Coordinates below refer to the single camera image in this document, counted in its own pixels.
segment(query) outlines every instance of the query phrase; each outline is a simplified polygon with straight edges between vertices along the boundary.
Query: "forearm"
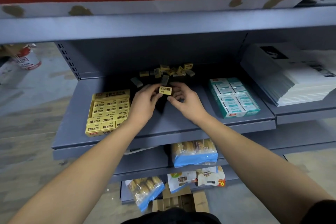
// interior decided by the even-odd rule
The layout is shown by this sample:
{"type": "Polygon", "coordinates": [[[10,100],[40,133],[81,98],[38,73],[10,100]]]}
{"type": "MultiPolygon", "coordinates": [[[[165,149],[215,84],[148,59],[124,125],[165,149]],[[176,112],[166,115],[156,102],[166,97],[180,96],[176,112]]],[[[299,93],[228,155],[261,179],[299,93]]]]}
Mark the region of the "forearm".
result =
{"type": "Polygon", "coordinates": [[[43,187],[10,223],[82,223],[140,129],[125,121],[43,187]]]}
{"type": "Polygon", "coordinates": [[[294,165],[214,117],[207,116],[199,125],[244,184],[280,222],[299,223],[314,203],[332,199],[294,165]]]}

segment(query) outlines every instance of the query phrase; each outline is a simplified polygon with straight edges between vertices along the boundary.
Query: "stack of paper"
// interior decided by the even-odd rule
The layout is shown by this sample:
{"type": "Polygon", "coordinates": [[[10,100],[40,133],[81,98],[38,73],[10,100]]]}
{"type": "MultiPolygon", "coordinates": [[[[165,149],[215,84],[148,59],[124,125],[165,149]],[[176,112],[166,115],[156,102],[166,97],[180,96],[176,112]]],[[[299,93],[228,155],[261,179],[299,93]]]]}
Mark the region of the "stack of paper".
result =
{"type": "Polygon", "coordinates": [[[276,106],[322,100],[336,88],[336,55],[290,43],[253,44],[241,66],[276,106]]]}

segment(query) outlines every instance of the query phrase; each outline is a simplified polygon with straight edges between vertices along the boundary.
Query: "snack bag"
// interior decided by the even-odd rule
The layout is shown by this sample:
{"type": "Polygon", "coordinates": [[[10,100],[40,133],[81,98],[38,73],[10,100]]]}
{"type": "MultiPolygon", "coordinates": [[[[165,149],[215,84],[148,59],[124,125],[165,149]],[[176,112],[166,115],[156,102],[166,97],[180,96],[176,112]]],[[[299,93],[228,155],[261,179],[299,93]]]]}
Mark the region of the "snack bag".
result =
{"type": "Polygon", "coordinates": [[[188,183],[197,182],[196,171],[173,173],[168,174],[167,176],[168,176],[168,185],[171,193],[178,192],[188,183]]]}
{"type": "Polygon", "coordinates": [[[212,185],[212,186],[225,186],[225,174],[221,166],[217,167],[218,172],[212,172],[207,170],[207,168],[198,169],[197,171],[197,179],[198,186],[200,185],[212,185]]]}
{"type": "Polygon", "coordinates": [[[186,165],[212,165],[218,153],[211,139],[196,140],[171,145],[174,167],[186,165]]]}
{"type": "Polygon", "coordinates": [[[128,180],[125,183],[141,212],[147,209],[149,201],[153,201],[165,189],[165,185],[157,176],[128,180]]]}

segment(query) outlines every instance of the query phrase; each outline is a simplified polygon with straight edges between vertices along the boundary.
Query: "concrete floor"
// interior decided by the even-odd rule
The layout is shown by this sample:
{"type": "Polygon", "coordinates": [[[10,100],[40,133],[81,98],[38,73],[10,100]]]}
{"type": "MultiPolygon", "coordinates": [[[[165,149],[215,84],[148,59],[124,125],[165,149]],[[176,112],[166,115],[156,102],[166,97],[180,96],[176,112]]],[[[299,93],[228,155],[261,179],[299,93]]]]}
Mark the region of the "concrete floor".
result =
{"type": "MultiPolygon", "coordinates": [[[[0,224],[72,161],[54,161],[50,146],[77,80],[53,43],[38,44],[35,51],[42,60],[39,68],[12,71],[0,85],[0,224]]],[[[336,119],[325,122],[336,128],[336,119]]],[[[336,149],[286,158],[336,197],[336,149]]],[[[121,205],[119,186],[108,185],[86,224],[141,215],[135,204],[121,205]]],[[[277,223],[240,181],[206,194],[210,211],[222,223],[277,223]]]]}

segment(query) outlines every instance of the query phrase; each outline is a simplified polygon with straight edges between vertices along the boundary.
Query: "black shirt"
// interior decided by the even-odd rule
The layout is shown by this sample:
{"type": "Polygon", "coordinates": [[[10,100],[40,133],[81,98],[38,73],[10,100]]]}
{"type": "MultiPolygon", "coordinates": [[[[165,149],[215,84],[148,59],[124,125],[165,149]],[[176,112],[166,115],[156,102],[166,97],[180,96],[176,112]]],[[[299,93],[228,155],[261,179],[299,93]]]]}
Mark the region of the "black shirt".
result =
{"type": "MultiPolygon", "coordinates": [[[[186,212],[180,208],[171,208],[164,212],[145,214],[123,224],[221,224],[211,213],[186,212]]],[[[324,200],[313,205],[300,222],[301,224],[336,223],[336,201],[324,200]]]]}

